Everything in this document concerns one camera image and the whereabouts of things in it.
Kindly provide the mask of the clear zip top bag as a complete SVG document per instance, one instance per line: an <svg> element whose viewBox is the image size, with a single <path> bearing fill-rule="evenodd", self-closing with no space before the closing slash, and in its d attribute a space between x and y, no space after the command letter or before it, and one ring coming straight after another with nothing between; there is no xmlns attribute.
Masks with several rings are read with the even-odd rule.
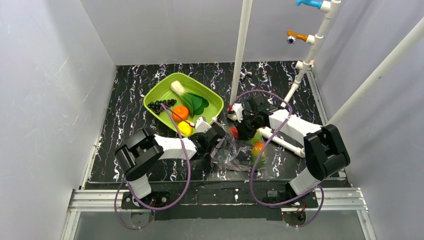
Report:
<svg viewBox="0 0 424 240"><path fill-rule="evenodd" d="M251 166L251 151L253 144L248 140L235 139L229 130L229 126L221 125L226 136L213 149L210 154L211 161L219 167L233 171L250 171Z"/></svg>

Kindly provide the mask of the yellow fake pepper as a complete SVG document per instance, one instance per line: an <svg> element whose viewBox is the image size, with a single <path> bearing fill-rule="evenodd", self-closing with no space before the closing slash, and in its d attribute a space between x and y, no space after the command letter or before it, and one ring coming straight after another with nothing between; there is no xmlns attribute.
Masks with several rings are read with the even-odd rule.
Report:
<svg viewBox="0 0 424 240"><path fill-rule="evenodd" d="M181 121L177 124L177 129L180 134L185 137L189 137L193 134L194 127L190 121Z"/></svg>

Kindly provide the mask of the green fake leaf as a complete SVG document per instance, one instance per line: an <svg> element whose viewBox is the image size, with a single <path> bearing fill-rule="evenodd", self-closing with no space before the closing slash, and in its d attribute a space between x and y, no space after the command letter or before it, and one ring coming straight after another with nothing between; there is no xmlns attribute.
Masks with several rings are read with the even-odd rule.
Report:
<svg viewBox="0 0 424 240"><path fill-rule="evenodd" d="M186 90L178 80L170 84L170 89L179 96L182 104L188 109L190 117L203 114L205 108L210 105L206 98Z"/></svg>

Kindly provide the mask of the orange fake fruit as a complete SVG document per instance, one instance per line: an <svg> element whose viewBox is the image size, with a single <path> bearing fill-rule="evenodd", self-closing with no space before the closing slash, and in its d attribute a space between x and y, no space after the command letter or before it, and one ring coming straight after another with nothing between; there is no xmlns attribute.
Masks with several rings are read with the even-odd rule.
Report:
<svg viewBox="0 0 424 240"><path fill-rule="evenodd" d="M185 121L189 117L189 110L184 105L179 105L172 110L172 119L176 122Z"/></svg>

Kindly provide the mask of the fake purple grapes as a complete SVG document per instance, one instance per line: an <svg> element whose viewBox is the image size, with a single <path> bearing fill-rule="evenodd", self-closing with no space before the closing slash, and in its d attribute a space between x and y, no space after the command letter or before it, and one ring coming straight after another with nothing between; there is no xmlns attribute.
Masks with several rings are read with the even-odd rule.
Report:
<svg viewBox="0 0 424 240"><path fill-rule="evenodd" d="M173 107L176 103L177 100L173 98L151 101L147 104L147 109L151 110L154 114L159 115L164 111L162 105L166 106L167 109L172 112L170 108Z"/></svg>

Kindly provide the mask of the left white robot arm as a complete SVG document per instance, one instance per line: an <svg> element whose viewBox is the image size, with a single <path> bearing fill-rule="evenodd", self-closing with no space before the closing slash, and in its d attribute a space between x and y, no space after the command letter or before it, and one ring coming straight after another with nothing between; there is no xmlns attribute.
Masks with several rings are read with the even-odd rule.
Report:
<svg viewBox="0 0 424 240"><path fill-rule="evenodd" d="M114 152L114 157L124 173L124 179L139 199L152 192L147 173L159 160L185 159L198 160L211 154L221 146L226 131L213 123L204 132L196 132L189 137L170 138L154 134L144 128Z"/></svg>

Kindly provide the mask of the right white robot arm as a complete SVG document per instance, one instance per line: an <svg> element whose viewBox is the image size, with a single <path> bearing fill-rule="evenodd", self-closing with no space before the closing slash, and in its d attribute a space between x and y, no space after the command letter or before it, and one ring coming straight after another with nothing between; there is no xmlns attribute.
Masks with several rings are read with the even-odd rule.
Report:
<svg viewBox="0 0 424 240"><path fill-rule="evenodd" d="M277 207L290 204L312 192L327 177L344 169L351 163L350 156L338 128L333 124L321 126L307 122L295 114L288 102L284 107L270 104L264 97L265 90L254 90L247 100L250 110L244 111L237 97L228 108L228 117L234 120L238 140L251 140L257 130L273 130L267 138L270 143L279 132L286 134L304 149L306 167L285 186L281 202L266 203L259 200L254 191L253 176L249 177L249 190L257 204Z"/></svg>

